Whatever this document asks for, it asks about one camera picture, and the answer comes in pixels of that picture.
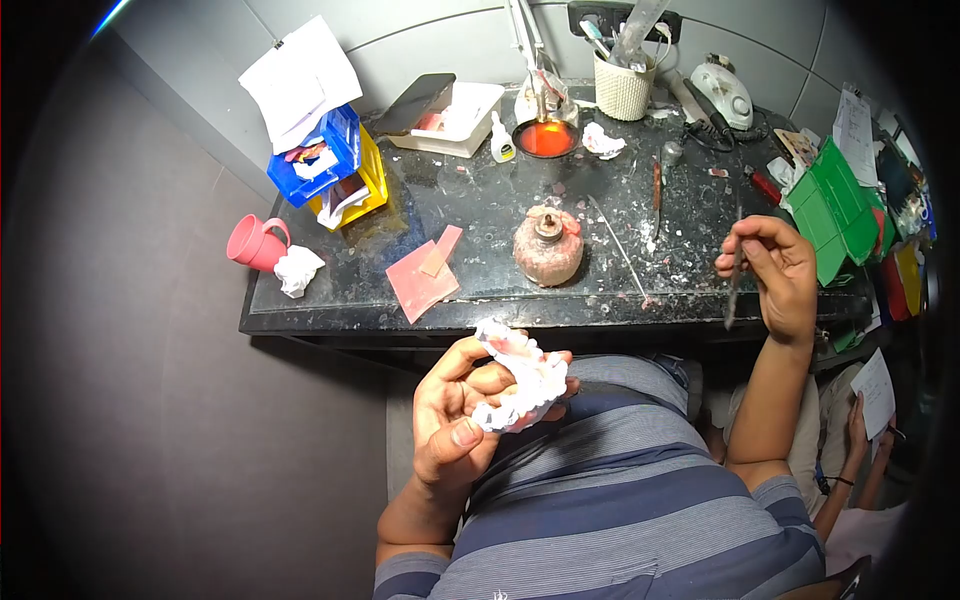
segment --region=pink mug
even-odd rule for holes
[[[286,234],[285,246],[280,238],[270,231],[270,228],[280,228]],[[287,230],[286,224],[276,217],[263,223],[256,218],[256,215],[247,215],[240,220],[230,234],[230,239],[227,241],[227,258],[252,269],[272,273],[280,257],[287,255],[288,248],[290,248],[290,231]]]

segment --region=striped shirt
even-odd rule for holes
[[[796,481],[750,493],[714,463],[669,372],[598,357],[571,374],[562,421],[501,439],[450,560],[392,557],[374,600],[771,598],[823,580]]]

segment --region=smartphone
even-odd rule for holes
[[[449,106],[453,96],[454,73],[426,73],[417,77],[387,108],[373,126],[373,132],[387,135],[406,135],[423,115],[446,98]]]

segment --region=workbench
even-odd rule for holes
[[[589,81],[572,83],[575,97],[593,99]],[[507,131],[516,123],[517,89],[508,86],[503,98]],[[480,319],[498,317],[536,331],[543,348],[556,344],[581,352],[684,340],[761,339],[765,328],[753,278],[741,280],[736,321],[728,332],[722,322],[729,283],[712,265],[735,221],[739,174],[746,165],[766,174],[766,163],[778,155],[774,136],[739,145],[729,154],[687,140],[680,165],[667,173],[660,235],[651,250],[653,155],[664,141],[682,137],[683,112],[679,105],[675,108],[666,118],[648,115],[633,123],[596,109],[581,110],[581,129],[594,120],[610,136],[627,141],[624,152],[612,160],[579,148],[560,158],[518,154],[498,164],[489,140],[472,158],[457,158],[401,150],[386,138],[377,139],[390,199],[374,213],[331,233],[317,224],[307,206],[296,209],[277,197],[270,216],[281,218],[293,243],[316,252],[326,266],[296,300],[280,292],[273,274],[252,272],[240,331],[339,349],[438,349],[470,334]],[[764,114],[771,130],[795,131],[774,113],[763,111],[755,119]],[[729,170],[730,177],[712,176],[711,167]],[[610,220],[648,300],[587,194]],[[786,216],[749,185],[739,194],[744,215]],[[577,275],[556,288],[528,280],[513,259],[514,231],[530,206],[544,202],[577,217],[585,243]],[[427,240],[439,239],[447,225],[464,230],[448,261],[460,290],[409,324],[384,271]],[[869,285],[858,270],[850,284],[822,288],[818,323],[869,317]]]

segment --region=white bottle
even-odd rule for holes
[[[506,162],[516,156],[514,140],[507,133],[507,128],[500,123],[500,115],[496,110],[491,111],[490,118],[493,119],[493,136],[490,138],[490,152],[493,160],[497,162]]]

